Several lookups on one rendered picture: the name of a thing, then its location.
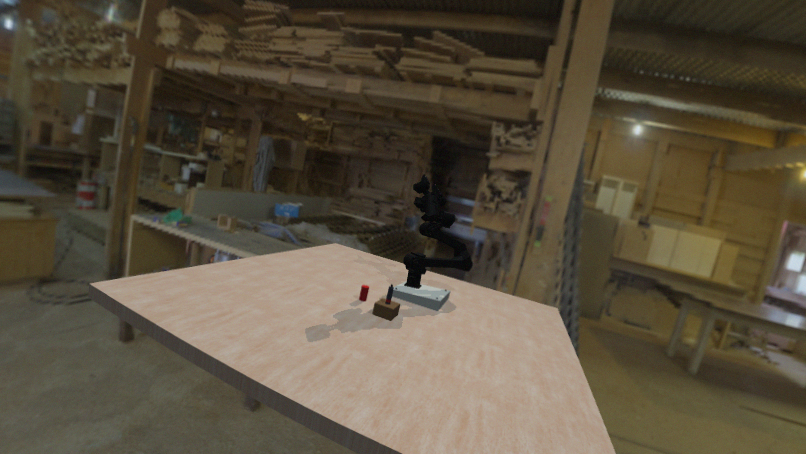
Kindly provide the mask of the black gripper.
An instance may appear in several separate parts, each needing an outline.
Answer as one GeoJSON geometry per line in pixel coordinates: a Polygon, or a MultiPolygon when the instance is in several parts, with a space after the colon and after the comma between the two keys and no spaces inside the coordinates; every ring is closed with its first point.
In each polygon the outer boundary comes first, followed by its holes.
{"type": "Polygon", "coordinates": [[[432,192],[428,191],[429,188],[430,188],[429,184],[430,183],[429,183],[426,175],[424,174],[422,176],[422,178],[421,178],[421,181],[413,185],[413,189],[417,193],[419,193],[419,194],[423,193],[424,194],[424,196],[422,196],[422,199],[425,198],[425,204],[423,204],[423,207],[425,208],[425,207],[427,207],[429,205],[436,205],[437,207],[441,207],[441,206],[445,205],[446,204],[446,199],[444,198],[444,196],[442,195],[440,190],[437,188],[435,183],[432,185],[432,192]]]}

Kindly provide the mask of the tan square block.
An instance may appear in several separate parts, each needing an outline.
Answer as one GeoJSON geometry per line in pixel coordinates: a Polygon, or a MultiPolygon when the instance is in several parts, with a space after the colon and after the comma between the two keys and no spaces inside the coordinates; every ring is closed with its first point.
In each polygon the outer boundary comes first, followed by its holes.
{"type": "Polygon", "coordinates": [[[390,304],[387,304],[385,302],[386,299],[383,298],[379,301],[374,302],[372,314],[391,321],[398,315],[400,304],[392,301],[390,304]]]}

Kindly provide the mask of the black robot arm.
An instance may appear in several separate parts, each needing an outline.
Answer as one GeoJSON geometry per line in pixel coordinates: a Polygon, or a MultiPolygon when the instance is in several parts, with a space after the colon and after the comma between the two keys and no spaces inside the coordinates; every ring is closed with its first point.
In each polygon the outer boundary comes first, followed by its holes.
{"type": "Polygon", "coordinates": [[[456,268],[463,271],[471,271],[473,261],[464,243],[443,233],[442,227],[450,228],[455,222],[455,214],[447,211],[438,211],[436,205],[423,207],[425,198],[416,197],[414,205],[425,214],[421,217],[425,222],[419,227],[421,235],[437,239],[446,245],[454,248],[454,258],[430,258],[422,253],[409,253],[404,257],[404,264],[408,271],[407,283],[404,286],[419,289],[421,275],[425,275],[426,267],[456,268]],[[429,221],[426,223],[426,221],[429,221]],[[434,221],[434,222],[433,222],[434,221]],[[462,256],[461,256],[462,255],[462,256]]]}

